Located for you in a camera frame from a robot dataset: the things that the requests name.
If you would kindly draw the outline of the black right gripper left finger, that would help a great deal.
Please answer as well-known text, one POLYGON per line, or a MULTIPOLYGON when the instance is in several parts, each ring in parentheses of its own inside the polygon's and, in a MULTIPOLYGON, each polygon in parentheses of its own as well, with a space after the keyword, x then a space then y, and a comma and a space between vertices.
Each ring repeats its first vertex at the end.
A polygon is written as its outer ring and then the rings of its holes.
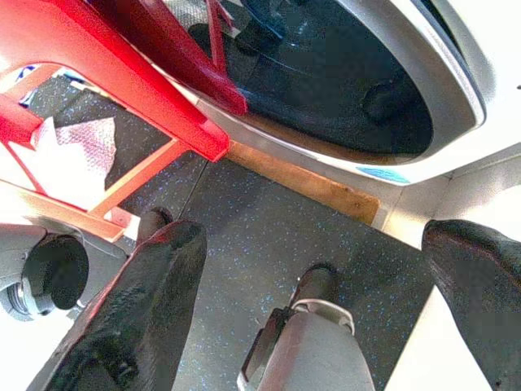
POLYGON ((170 390, 206 256, 195 222, 168 224, 137 246, 43 367, 43 388, 170 390))

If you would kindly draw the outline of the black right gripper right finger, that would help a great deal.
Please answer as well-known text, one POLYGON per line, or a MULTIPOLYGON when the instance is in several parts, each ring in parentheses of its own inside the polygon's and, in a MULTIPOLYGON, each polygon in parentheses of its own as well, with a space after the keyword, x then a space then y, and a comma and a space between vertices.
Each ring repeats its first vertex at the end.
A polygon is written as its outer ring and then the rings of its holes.
POLYGON ((422 252, 494 390, 520 388, 520 243, 465 220, 430 220, 422 252))

